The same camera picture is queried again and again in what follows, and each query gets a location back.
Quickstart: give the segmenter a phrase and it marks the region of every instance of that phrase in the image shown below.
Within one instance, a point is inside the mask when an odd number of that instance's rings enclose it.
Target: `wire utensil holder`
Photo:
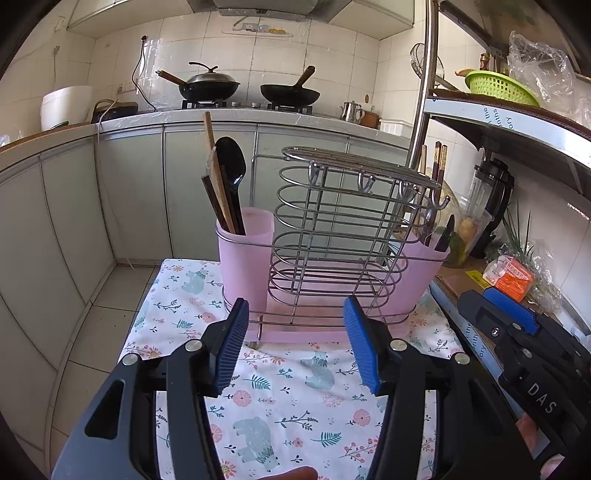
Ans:
[[[352,294],[368,316],[389,325],[404,321],[412,308],[402,312],[391,300],[411,261],[443,260],[409,254],[427,248],[419,239],[431,233],[429,220],[449,202],[437,200],[440,185],[358,155],[310,147],[282,153],[285,184],[274,212],[267,311],[251,316],[257,325],[247,340],[344,340],[342,307]]]

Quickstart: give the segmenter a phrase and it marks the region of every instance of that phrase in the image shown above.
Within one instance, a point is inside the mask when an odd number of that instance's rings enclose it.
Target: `floral tablecloth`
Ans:
[[[121,357],[168,355],[226,318],[219,264],[169,259],[162,263]],[[409,343],[433,356],[462,351],[428,290],[411,323]],[[173,479],[166,393],[157,394],[160,474]],[[431,477],[435,392],[427,391],[418,479]],[[361,384],[348,343],[263,343],[243,346],[232,383],[207,398],[217,455],[226,479],[258,479],[296,466],[316,468],[320,480],[365,479],[378,441],[386,397]]]

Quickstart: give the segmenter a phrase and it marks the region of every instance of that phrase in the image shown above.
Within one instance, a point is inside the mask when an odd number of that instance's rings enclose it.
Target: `silver pitcher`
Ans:
[[[365,115],[359,103],[345,102],[340,108],[340,119],[350,124],[358,124]]]

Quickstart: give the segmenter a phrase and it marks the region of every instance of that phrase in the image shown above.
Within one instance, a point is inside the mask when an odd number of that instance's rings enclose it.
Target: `frying pan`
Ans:
[[[310,65],[304,70],[295,85],[261,85],[261,93],[271,103],[278,103],[281,106],[301,107],[311,105],[318,100],[320,92],[302,88],[302,85],[315,71],[316,68]]]
[[[185,82],[184,80],[181,80],[180,78],[175,77],[171,73],[165,72],[164,70],[158,70],[156,71],[156,74],[158,74],[158,76],[162,77],[164,80],[168,80],[169,82],[177,84],[178,91],[181,93],[183,98],[191,103],[205,102],[208,100],[226,100],[227,98],[230,98],[232,95],[234,95],[238,89],[238,86],[240,85],[238,82],[233,82],[233,79],[230,76],[224,75],[222,73],[216,75],[218,75],[220,78],[227,77],[228,80],[197,80],[195,82]]]

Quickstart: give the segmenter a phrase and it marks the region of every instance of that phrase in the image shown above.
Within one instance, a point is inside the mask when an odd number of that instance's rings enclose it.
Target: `tile floor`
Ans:
[[[123,348],[132,321],[159,268],[115,267],[93,302],[70,353],[57,394],[51,428],[53,469],[70,431]]]

